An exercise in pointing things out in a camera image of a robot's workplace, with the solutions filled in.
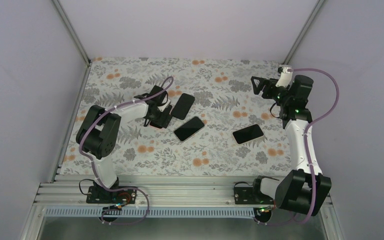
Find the pink phone case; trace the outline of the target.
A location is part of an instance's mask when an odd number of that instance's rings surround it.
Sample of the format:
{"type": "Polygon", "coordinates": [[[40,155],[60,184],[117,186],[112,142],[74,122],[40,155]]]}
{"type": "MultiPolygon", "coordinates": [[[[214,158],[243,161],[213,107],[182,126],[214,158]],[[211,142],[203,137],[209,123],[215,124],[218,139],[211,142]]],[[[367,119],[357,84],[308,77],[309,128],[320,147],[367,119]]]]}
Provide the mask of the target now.
{"type": "Polygon", "coordinates": [[[151,123],[149,124],[149,126],[150,126],[150,127],[153,127],[153,128],[156,128],[156,129],[162,129],[162,128],[163,128],[162,126],[159,126],[159,125],[157,125],[157,124],[154,124],[153,122],[151,122],[151,123]]]}

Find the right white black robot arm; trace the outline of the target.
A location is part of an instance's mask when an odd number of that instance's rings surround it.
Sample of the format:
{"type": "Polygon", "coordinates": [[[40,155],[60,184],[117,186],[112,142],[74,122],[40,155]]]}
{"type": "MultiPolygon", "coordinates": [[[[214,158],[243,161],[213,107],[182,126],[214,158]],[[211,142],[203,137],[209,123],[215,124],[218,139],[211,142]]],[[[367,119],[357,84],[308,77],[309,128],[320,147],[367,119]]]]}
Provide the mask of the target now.
{"type": "Polygon", "coordinates": [[[289,142],[291,171],[283,180],[258,176],[250,195],[258,204],[271,198],[279,209],[315,216],[332,181],[323,175],[313,146],[312,128],[316,121],[307,109],[307,103],[314,81],[296,75],[290,85],[281,86],[278,82],[273,78],[251,77],[254,94],[272,99],[280,107],[279,118],[289,142]]]}

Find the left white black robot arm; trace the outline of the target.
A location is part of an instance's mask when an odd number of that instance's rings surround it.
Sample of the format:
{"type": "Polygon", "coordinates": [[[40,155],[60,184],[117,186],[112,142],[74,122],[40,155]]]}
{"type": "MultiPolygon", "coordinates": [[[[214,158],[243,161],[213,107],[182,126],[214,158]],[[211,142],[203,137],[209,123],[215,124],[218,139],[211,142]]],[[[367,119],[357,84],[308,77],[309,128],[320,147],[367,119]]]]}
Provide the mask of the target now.
{"type": "Polygon", "coordinates": [[[95,182],[101,187],[99,196],[111,203],[119,197],[118,177],[108,155],[113,151],[122,124],[144,119],[150,124],[166,128],[172,116],[168,92],[154,86],[149,93],[134,96],[132,101],[105,109],[99,105],[89,108],[76,135],[81,155],[91,160],[95,182]]]}

